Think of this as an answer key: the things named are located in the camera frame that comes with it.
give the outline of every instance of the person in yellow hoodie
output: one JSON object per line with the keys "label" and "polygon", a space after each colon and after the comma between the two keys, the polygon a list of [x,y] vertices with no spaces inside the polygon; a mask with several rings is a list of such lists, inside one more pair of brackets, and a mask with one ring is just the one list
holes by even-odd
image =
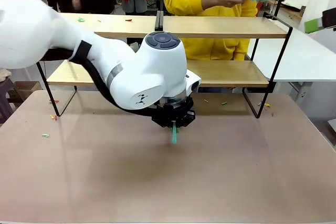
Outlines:
{"label": "person in yellow hoodie", "polygon": [[[251,0],[164,0],[177,16],[255,17]],[[189,60],[244,60],[249,39],[182,39]]]}

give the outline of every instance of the yellow hoodie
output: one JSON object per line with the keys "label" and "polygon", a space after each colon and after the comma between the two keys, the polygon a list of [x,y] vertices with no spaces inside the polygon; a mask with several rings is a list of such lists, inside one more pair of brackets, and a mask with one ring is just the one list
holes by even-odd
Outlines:
{"label": "yellow hoodie", "polygon": [[[164,0],[167,10],[177,16],[254,17],[256,2],[226,8],[215,6],[202,9],[201,0]],[[182,39],[187,58],[190,60],[244,60],[249,39]]]}

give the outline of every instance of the gray stool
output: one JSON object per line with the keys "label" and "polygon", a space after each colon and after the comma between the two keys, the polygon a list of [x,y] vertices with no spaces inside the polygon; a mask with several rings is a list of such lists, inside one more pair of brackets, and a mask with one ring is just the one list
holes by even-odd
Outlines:
{"label": "gray stool", "polygon": [[6,120],[13,114],[13,109],[6,98],[7,92],[11,89],[14,89],[21,100],[24,101],[9,77],[3,82],[0,82],[0,123],[6,122]]}

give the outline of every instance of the shelf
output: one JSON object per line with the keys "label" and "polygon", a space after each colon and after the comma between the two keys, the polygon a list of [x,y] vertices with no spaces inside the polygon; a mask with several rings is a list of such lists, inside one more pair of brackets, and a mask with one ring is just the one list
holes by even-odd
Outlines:
{"label": "shelf", "polygon": [[[62,13],[61,15],[105,38],[143,38],[155,30],[156,16],[75,13]],[[79,17],[85,21],[78,22]]]}
{"label": "shelf", "polygon": [[[268,81],[252,61],[188,61],[202,78],[201,87],[266,87]],[[65,60],[48,78],[49,85],[94,86],[86,70]]]}
{"label": "shelf", "polygon": [[[106,38],[143,38],[155,30],[156,16],[63,13]],[[287,32],[266,18],[164,16],[163,29],[180,38],[285,38]]]}
{"label": "shelf", "polygon": [[285,38],[287,32],[266,18],[165,16],[163,28],[180,38]]}

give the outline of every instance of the white robotic arm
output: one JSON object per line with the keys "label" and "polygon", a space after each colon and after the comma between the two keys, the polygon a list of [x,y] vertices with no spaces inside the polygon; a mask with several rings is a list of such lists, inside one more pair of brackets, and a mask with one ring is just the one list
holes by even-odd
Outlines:
{"label": "white robotic arm", "polygon": [[[79,27],[40,0],[0,0],[0,67],[31,66],[50,48],[73,51],[69,60],[83,65],[103,96],[121,109],[149,115],[161,126],[194,120],[190,94],[201,79],[187,70],[183,44],[175,36],[151,33],[134,53],[126,43]],[[146,109],[151,105],[155,109]]]}

